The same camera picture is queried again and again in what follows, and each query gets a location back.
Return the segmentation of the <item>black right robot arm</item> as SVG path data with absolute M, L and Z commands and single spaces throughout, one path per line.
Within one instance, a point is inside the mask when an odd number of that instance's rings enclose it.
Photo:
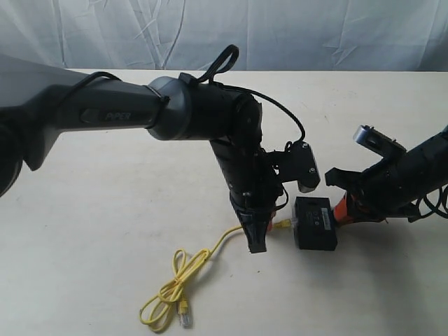
M 327 186 L 345 191 L 332 210 L 338 226 L 387 218 L 413 223 L 425 218 L 421 203 L 430 214 L 447 217 L 447 130 L 411 150 L 368 125 L 361 125 L 353 139 L 381 160 L 363 171 L 332 168 L 325 173 Z

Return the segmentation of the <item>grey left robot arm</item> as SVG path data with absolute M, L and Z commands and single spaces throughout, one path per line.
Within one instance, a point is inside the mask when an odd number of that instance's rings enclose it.
M 230 191 L 248 249 L 266 251 L 265 236 L 282 186 L 261 148 L 262 107 L 251 94 L 196 84 L 185 74 L 136 85 L 1 57 L 1 191 L 23 165 L 37 170 L 58 136 L 82 130 L 141 128 L 162 141 L 205 140 Z

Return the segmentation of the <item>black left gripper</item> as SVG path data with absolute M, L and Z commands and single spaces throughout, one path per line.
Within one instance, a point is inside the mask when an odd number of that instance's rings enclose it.
M 283 187 L 266 155 L 230 151 L 227 182 L 230 201 L 241 223 L 251 253 L 264 253 L 266 234 L 273 228 L 276 202 Z

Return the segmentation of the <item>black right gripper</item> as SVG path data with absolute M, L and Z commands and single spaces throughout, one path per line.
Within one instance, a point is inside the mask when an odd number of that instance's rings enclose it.
M 326 185 L 345 191 L 332 210 L 336 224 L 380 223 L 387 218 L 417 221 L 421 213 L 412 202 L 423 192 L 420 183 L 425 173 L 423 157 L 382 160 L 362 172 L 330 169 L 325 173 Z

